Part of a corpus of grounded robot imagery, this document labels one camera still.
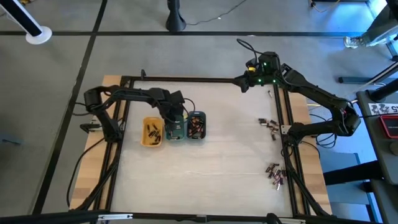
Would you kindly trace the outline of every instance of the small plastic container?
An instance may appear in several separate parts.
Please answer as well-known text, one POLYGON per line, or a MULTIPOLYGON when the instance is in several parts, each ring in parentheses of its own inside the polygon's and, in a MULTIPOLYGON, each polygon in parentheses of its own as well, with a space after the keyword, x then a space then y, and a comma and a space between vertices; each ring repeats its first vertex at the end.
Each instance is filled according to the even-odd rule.
POLYGON ((204 139, 206 137, 206 114, 202 111, 195 111, 195 112, 189 112, 189 121, 187 122, 187 138, 189 139, 194 139, 194 140, 200 140, 200 139, 204 139), (192 121, 196 119, 201 123, 193 123, 192 121), (193 127, 194 125, 200 125, 199 128, 203 129, 203 131, 201 132, 201 135, 198 136, 198 134, 192 134, 192 130, 197 131, 198 128, 193 127))
POLYGON ((143 127, 142 127, 141 144, 145 147, 160 146, 162 144, 162 138, 163 138, 162 118, 146 117, 144 118, 142 123, 143 127))
POLYGON ((165 125, 166 139, 171 141, 181 141, 185 137, 185 124, 183 116, 176 116, 175 123, 165 125))

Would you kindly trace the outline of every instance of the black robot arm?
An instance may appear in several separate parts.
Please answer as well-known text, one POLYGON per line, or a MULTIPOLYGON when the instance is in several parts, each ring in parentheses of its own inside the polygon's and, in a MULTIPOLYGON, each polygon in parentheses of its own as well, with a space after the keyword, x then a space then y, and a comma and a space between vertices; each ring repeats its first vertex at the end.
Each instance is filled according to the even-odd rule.
POLYGON ((243 93, 251 86, 278 84, 281 88, 289 92, 301 93, 330 110, 330 121, 306 125, 294 123, 287 133, 292 142, 300 142, 308 135, 326 133, 351 136, 361 123, 350 101, 309 83, 302 74, 288 65, 280 65, 279 57, 275 52, 264 52, 258 58, 258 62, 252 59, 246 63, 246 66, 248 70, 244 75, 236 77, 233 82, 241 87, 243 93))
POLYGON ((146 102, 153 108, 157 108, 165 123, 172 123, 176 116, 182 116, 185 102, 181 91, 170 93, 161 88, 150 88, 149 90, 131 89, 113 86, 99 86, 84 93, 86 110, 95 115, 100 121, 106 142, 118 142, 121 140, 121 132, 118 122, 111 119, 106 109, 115 101, 141 101, 146 102), (102 102, 101 93, 109 96, 102 102))

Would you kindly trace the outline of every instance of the wooden table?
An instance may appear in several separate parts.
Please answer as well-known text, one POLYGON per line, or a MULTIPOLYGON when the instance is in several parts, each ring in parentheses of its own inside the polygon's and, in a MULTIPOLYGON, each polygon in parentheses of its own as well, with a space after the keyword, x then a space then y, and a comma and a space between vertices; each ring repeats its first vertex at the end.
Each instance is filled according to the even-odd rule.
MULTIPOLYGON (((121 76, 107 75, 104 77, 103 85, 104 86, 118 85, 120 81, 121 81, 121 76)), ((310 116, 308 115, 308 108, 305 97, 297 93, 290 93, 289 97, 290 97, 290 104, 292 107, 294 121, 301 122, 304 124, 311 123, 310 116)), ((282 94, 282 90, 280 90, 280 99, 281 99, 284 120, 287 121, 287 111, 285 108, 284 96, 282 94)), ((115 104, 112 105, 107 110, 110 116, 113 115, 115 109, 114 106, 115 104)), ((118 118, 121 118, 123 111, 124 111, 124 102, 122 101, 118 118)), ((99 131, 89 133, 86 142, 86 149, 91 145, 93 145, 98 140, 100 140, 102 137, 103 133, 99 131)), ((310 137, 306 137, 304 140, 315 145, 315 140, 310 137)), ((105 147, 106 147, 106 142, 103 141, 102 143, 96 146, 96 149, 93 149, 82 159, 80 169, 78 171, 78 177, 76 180, 75 188, 72 195, 70 208, 76 208, 77 206, 79 206, 88 196, 88 194, 92 191, 95 185, 98 183, 98 179, 100 177, 100 172, 101 172, 101 166, 103 164, 103 159, 104 159, 105 147)), ((315 200, 322 206, 322 208, 326 212, 331 213, 330 203, 326 191, 325 181, 323 179, 323 172, 320 165, 318 152, 312 146, 306 144, 301 144, 299 145, 298 148, 300 151, 303 174, 307 188, 312 193, 315 200)), ((99 205, 100 208, 105 207, 105 200, 108 192, 108 187, 109 187, 108 184, 104 187, 101 203, 99 205)), ((298 210, 300 213, 304 213, 304 209, 302 206, 302 196, 299 188, 296 185, 295 185, 295 193, 297 197, 298 210)))

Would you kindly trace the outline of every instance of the concrete floor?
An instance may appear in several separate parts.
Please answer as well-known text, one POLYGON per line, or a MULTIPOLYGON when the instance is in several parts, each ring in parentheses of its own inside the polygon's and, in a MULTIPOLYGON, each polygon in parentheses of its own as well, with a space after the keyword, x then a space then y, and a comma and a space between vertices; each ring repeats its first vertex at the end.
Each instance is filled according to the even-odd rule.
MULTIPOLYGON (((238 0, 182 1, 187 22, 205 20, 227 11, 238 0)), ((90 31, 101 0, 37 0, 27 10, 53 30, 90 31)), ((319 8, 329 3, 318 3, 319 8)), ((168 10, 163 0, 109 0, 100 30, 166 31, 168 10)), ((232 13, 206 24, 188 26, 194 31, 263 32, 364 32, 373 17, 365 3, 340 3, 324 13, 311 10, 307 0, 248 0, 232 13)), ((7 17, 0 31, 20 30, 7 17)), ((112 36, 97 37, 86 69, 81 93, 100 85, 104 75, 235 77, 252 58, 235 36, 112 36)), ((338 76, 372 77, 391 64, 385 45, 345 49, 342 38, 239 37, 259 51, 275 51, 281 62, 307 80, 343 96, 356 85, 336 82, 338 76)), ((87 36, 55 36, 44 45, 29 45, 23 36, 0 36, 0 131, 24 140, 21 146, 0 145, 0 216, 31 212, 52 152, 87 36)), ((313 111, 328 118, 326 111, 313 111)), ((67 211, 65 192, 86 134, 78 127, 89 117, 73 117, 46 199, 43 212, 67 211)), ((358 152, 361 162, 374 156, 364 125, 352 138, 339 138, 333 149, 358 152)))

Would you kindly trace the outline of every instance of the orange bin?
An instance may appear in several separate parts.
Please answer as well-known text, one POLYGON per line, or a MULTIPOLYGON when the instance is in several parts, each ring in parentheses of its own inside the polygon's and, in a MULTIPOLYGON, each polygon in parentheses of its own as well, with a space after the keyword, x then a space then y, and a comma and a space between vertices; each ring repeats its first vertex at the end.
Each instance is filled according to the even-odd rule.
POLYGON ((158 147, 162 144, 163 139, 163 120, 158 117, 146 117, 143 120, 142 126, 142 137, 141 144, 146 147, 158 147), (151 132, 158 132, 157 136, 160 136, 160 141, 155 141, 157 136, 153 135, 149 136, 151 132))

